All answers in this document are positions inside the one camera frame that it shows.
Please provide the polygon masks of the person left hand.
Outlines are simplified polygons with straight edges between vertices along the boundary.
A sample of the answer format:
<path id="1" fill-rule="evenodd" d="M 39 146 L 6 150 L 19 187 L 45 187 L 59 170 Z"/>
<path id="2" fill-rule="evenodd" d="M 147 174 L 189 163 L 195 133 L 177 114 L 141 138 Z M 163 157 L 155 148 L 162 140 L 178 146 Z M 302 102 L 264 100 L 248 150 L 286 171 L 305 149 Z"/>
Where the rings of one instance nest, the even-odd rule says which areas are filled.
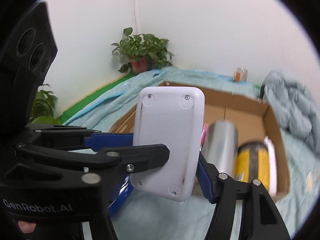
<path id="1" fill-rule="evenodd" d="M 24 234 L 33 233 L 35 231 L 36 226 L 37 226 L 36 223 L 29 223 L 29 222 L 24 222 L 24 221 L 21 221 L 21 220 L 19 220 L 17 222 L 17 225 L 19 226 L 20 230 Z"/>

